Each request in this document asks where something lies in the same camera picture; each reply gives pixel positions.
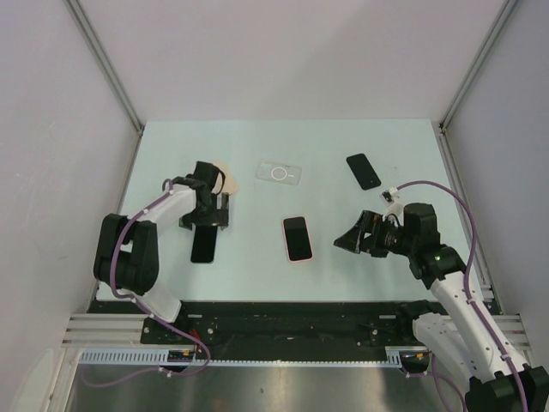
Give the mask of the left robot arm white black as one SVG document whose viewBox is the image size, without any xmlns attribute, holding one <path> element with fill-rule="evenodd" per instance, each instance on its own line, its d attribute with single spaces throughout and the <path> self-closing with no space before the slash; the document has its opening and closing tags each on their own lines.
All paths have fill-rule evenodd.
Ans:
<svg viewBox="0 0 549 412">
<path fill-rule="evenodd" d="M 224 163 L 197 161 L 193 173 L 166 179 L 160 196 L 134 215 L 107 215 L 94 259 L 95 279 L 115 297 L 134 300 L 161 319 L 160 334 L 169 342 L 182 342 L 190 323 L 180 316 L 181 301 L 159 279 L 159 237 L 175 224 L 198 232 L 227 228 L 229 198 L 237 191 Z"/>
</svg>

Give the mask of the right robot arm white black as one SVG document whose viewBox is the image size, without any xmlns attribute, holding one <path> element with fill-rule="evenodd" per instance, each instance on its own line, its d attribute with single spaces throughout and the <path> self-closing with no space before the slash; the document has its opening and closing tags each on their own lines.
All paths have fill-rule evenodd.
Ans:
<svg viewBox="0 0 549 412">
<path fill-rule="evenodd" d="M 483 300 L 466 280 L 457 251 L 440 240 L 434 208 L 410 203 L 403 223 L 370 210 L 334 242 L 355 254 L 404 256 L 445 310 L 427 300 L 401 307 L 395 333 L 405 344 L 421 342 L 464 390 L 468 411 L 542 411 L 548 401 L 548 373 L 531 367 L 501 331 Z"/>
</svg>

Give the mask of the clear magsafe phone case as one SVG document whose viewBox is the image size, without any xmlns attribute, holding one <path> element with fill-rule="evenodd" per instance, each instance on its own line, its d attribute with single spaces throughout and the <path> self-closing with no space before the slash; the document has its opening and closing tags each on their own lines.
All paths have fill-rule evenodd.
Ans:
<svg viewBox="0 0 549 412">
<path fill-rule="evenodd" d="M 290 186 L 297 186 L 301 175 L 300 167 L 270 161 L 262 161 L 256 170 L 256 178 L 259 180 Z"/>
</svg>

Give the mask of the beige magsafe phone case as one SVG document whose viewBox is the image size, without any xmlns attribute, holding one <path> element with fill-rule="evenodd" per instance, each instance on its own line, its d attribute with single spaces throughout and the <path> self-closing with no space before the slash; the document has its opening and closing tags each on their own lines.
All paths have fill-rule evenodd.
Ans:
<svg viewBox="0 0 549 412">
<path fill-rule="evenodd" d="M 229 196 L 236 194 L 238 184 L 228 165 L 223 161 L 213 161 L 212 164 L 220 170 L 212 192 L 214 194 L 227 193 Z"/>
</svg>

